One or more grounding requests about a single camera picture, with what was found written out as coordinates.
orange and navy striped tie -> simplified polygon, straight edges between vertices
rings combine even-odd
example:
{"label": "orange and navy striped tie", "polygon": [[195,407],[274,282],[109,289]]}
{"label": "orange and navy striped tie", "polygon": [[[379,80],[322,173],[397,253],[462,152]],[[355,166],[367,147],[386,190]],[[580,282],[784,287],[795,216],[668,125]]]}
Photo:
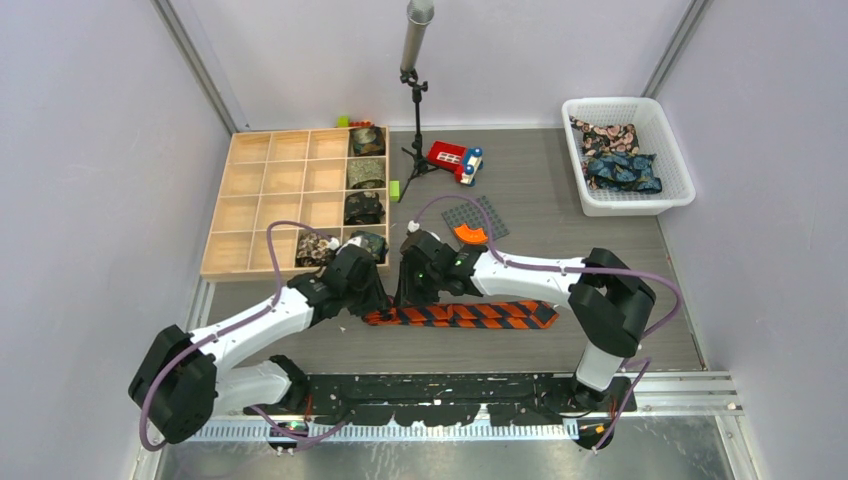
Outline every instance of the orange and navy striped tie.
{"label": "orange and navy striped tie", "polygon": [[364,320],[368,325],[535,330],[550,327],[558,316],[549,303],[523,300],[393,308],[385,314],[369,313]]}

microphone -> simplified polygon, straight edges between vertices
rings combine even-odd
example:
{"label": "microphone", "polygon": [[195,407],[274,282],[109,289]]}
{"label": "microphone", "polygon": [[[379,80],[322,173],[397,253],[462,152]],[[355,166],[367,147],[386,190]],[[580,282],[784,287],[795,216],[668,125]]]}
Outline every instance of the microphone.
{"label": "microphone", "polygon": [[424,30],[433,20],[436,9],[433,0],[409,0],[406,16],[409,26],[406,28],[406,40],[403,42],[403,58],[400,61],[401,73],[410,73],[415,69],[418,51],[424,41]]}

gray table surface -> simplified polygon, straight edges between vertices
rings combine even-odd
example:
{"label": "gray table surface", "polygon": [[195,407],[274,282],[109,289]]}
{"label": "gray table surface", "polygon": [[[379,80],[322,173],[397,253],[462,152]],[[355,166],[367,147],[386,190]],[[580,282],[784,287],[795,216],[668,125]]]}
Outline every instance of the gray table surface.
{"label": "gray table surface", "polygon": [[[590,218],[583,215],[562,129],[463,130],[424,132],[426,153],[434,140],[484,149],[485,169],[477,184],[457,184],[442,171],[413,181],[403,202],[391,206],[391,273],[383,276],[389,294],[397,284],[397,247],[407,222],[430,199],[448,193],[486,195],[510,234],[499,249],[519,255],[572,258],[593,247],[616,253],[631,268],[674,278],[655,217]],[[412,168],[400,148],[412,141],[407,132],[391,134],[391,177],[401,186]],[[452,239],[441,212],[460,201],[433,205],[421,225]],[[219,283],[209,322],[215,323],[273,292],[273,282]],[[674,297],[655,285],[657,303],[651,322],[668,312]],[[508,297],[487,297],[503,301]],[[451,301],[449,295],[443,301]],[[465,303],[485,301],[463,297]],[[548,330],[507,331],[404,326],[371,327],[346,312],[275,342],[248,363],[285,354],[314,373],[528,372],[571,371],[587,339],[577,319],[559,307],[560,317]],[[701,363],[684,313],[646,339],[640,355],[653,357],[652,370],[700,370]]]}

white wall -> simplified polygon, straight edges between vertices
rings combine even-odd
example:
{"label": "white wall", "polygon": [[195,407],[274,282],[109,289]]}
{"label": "white wall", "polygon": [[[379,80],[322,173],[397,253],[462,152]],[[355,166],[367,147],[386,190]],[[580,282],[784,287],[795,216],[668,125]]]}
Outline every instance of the white wall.
{"label": "white wall", "polygon": [[[398,80],[408,0],[175,0],[252,129],[415,123]],[[688,2],[436,0],[426,125],[562,125],[569,98],[640,95]]]}
{"label": "white wall", "polygon": [[659,100],[698,198],[661,217],[765,478],[845,478],[848,4],[717,1]]}
{"label": "white wall", "polygon": [[150,2],[0,19],[0,477],[127,478],[127,387],[185,319],[228,137]]}

white plastic basket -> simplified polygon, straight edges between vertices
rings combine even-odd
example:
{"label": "white plastic basket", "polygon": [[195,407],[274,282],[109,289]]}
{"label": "white plastic basket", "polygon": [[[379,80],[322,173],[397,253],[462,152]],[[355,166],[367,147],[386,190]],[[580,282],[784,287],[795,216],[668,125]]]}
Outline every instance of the white plastic basket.
{"label": "white plastic basket", "polygon": [[[663,191],[655,195],[634,192],[592,190],[586,185],[580,163],[585,160],[580,145],[583,133],[571,128],[569,116],[598,126],[632,123],[636,126],[639,153],[655,153],[654,174],[662,180]],[[571,165],[577,177],[583,213],[590,217],[658,215],[671,207],[688,205],[695,199],[695,186],[683,162],[662,107],[650,98],[581,98],[562,105]]]}

